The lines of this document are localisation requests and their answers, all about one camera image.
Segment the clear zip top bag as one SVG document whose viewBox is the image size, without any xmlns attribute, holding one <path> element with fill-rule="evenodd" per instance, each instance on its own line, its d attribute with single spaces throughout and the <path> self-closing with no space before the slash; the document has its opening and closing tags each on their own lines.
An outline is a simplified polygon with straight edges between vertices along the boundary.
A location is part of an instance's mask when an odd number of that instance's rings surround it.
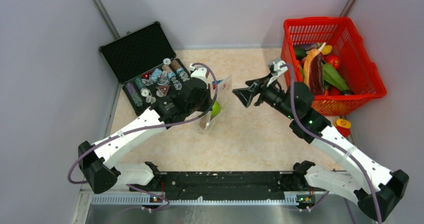
<svg viewBox="0 0 424 224">
<path fill-rule="evenodd" d="M 211 97 L 214 97 L 215 90 L 218 96 L 213 103 L 212 110 L 200 118 L 199 127 L 203 132 L 209 132 L 217 123 L 221 121 L 230 106 L 232 95 L 232 76 L 212 82 Z"/>
</svg>

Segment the green toy apple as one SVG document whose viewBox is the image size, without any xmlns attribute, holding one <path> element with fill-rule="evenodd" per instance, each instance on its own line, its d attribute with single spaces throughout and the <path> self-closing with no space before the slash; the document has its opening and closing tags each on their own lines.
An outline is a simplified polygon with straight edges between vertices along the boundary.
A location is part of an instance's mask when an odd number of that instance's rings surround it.
<svg viewBox="0 0 424 224">
<path fill-rule="evenodd" d="M 211 110 L 211 118 L 216 117 L 219 113 L 221 112 L 221 106 L 220 104 L 216 101 L 213 104 L 212 110 Z"/>
</svg>

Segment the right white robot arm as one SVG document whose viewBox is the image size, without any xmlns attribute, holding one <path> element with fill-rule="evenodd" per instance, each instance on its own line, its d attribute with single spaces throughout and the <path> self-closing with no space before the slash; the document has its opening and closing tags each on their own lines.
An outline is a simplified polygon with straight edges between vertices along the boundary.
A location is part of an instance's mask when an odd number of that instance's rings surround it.
<svg viewBox="0 0 424 224">
<path fill-rule="evenodd" d="M 291 119 L 290 128 L 308 144 L 320 149 L 345 170 L 344 174 L 303 161 L 294 168 L 293 184 L 299 190 L 310 186 L 337 194 L 353 203 L 369 218 L 382 224 L 404 197 L 409 175 L 390 170 L 368 157 L 322 114 L 313 109 L 315 99 L 302 82 L 291 79 L 287 91 L 276 87 L 277 79 L 294 67 L 277 59 L 267 76 L 248 80 L 233 94 L 243 106 L 266 103 Z"/>
</svg>

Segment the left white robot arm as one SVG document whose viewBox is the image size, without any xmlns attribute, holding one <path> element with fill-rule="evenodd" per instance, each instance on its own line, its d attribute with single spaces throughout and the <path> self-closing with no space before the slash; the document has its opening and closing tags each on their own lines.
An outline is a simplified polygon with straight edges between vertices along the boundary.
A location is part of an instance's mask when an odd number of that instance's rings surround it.
<svg viewBox="0 0 424 224">
<path fill-rule="evenodd" d="M 170 127 L 189 123 L 194 112 L 202 117 L 211 111 L 217 92 L 208 81 L 212 70 L 202 63 L 190 65 L 190 78 L 174 94 L 159 97 L 142 114 L 109 137 L 85 141 L 78 147 L 78 166 L 91 190 L 101 194 L 116 185 L 142 185 L 149 191 L 160 186 L 160 177 L 148 164 L 122 164 L 120 160 L 150 137 Z"/>
</svg>

